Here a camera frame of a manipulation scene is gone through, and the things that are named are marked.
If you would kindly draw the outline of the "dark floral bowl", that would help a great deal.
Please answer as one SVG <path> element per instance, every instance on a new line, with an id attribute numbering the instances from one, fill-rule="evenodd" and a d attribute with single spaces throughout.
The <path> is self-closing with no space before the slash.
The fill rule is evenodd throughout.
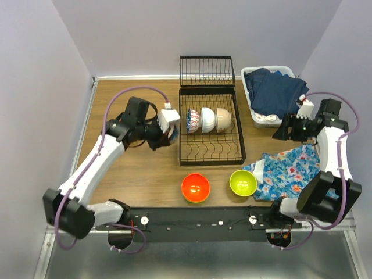
<path id="1" fill-rule="evenodd" d="M 179 125 L 171 126 L 168 130 L 168 142 L 169 145 L 173 145 L 180 135 Z"/>

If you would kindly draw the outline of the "blue patterned bowl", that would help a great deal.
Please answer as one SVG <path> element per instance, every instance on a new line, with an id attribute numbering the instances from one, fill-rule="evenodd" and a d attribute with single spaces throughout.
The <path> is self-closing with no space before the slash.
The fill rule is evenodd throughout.
<path id="1" fill-rule="evenodd" d="M 201 118 L 197 110 L 188 109 L 187 112 L 187 133 L 196 132 L 201 126 Z"/>

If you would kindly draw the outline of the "white bowl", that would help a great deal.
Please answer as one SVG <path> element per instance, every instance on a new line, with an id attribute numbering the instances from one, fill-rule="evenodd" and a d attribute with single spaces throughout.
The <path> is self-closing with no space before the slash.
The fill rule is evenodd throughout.
<path id="1" fill-rule="evenodd" d="M 211 132 L 216 126 L 216 114 L 213 110 L 207 107 L 201 109 L 202 118 L 202 133 L 206 134 Z"/>
<path id="2" fill-rule="evenodd" d="M 216 108 L 216 131 L 221 133 L 228 129 L 232 123 L 232 115 L 223 108 Z"/>

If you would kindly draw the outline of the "lime green bowl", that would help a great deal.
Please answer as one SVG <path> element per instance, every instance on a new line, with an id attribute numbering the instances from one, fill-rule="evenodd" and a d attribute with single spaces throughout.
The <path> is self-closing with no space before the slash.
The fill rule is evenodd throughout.
<path id="1" fill-rule="evenodd" d="M 249 171 L 237 170 L 230 175 L 230 189 L 233 193 L 241 197 L 252 196 L 257 190 L 257 179 Z"/>

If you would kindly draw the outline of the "black wire dish rack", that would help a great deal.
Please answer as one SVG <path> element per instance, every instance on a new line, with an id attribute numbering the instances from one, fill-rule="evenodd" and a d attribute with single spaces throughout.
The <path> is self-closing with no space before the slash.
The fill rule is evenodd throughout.
<path id="1" fill-rule="evenodd" d="M 243 164 L 244 138 L 230 56 L 182 55 L 180 166 Z"/>

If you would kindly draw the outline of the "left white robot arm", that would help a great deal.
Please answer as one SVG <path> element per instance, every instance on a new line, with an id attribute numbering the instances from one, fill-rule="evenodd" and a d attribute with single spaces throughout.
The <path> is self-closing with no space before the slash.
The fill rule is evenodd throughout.
<path id="1" fill-rule="evenodd" d="M 147 142 L 152 150 L 170 146 L 178 136 L 180 116 L 165 102 L 156 115 L 146 117 L 155 104 L 137 97 L 128 100 L 125 111 L 105 119 L 91 152 L 76 171 L 57 189 L 43 197 L 48 224 L 56 233 L 63 231 L 75 240 L 85 238 L 92 228 L 110 225 L 117 230 L 131 225 L 130 207 L 116 199 L 91 204 L 93 192 L 112 164 L 136 141 Z"/>

